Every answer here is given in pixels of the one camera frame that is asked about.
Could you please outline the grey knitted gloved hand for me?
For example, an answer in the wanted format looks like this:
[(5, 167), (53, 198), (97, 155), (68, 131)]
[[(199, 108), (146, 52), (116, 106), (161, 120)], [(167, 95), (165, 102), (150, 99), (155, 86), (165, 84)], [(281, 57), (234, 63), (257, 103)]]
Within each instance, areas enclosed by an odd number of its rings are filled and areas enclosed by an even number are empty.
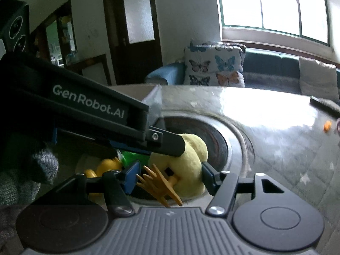
[(1, 246), (16, 233), (16, 219), (32, 203), (42, 184), (52, 185), (59, 163), (50, 149), (42, 149), (1, 171)]

